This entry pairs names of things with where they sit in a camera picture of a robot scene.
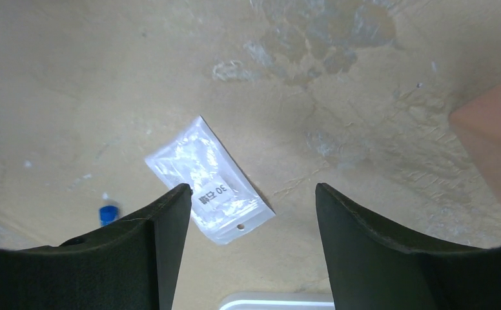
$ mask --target blue pen cap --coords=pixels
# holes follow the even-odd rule
[[[119,209],[113,205],[107,205],[98,210],[100,226],[106,226],[118,219]]]

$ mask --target concrete floor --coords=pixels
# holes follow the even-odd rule
[[[104,192],[148,204],[167,189],[143,158],[201,114],[277,216],[223,247],[192,223],[175,309],[328,292],[319,181],[500,245],[501,208],[447,126],[500,81],[501,1],[0,0],[0,224],[57,245],[98,228]]]

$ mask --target clear plastic bag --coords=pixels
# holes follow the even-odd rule
[[[168,188],[192,187],[192,218],[218,244],[228,244],[275,215],[201,116],[145,161]]]

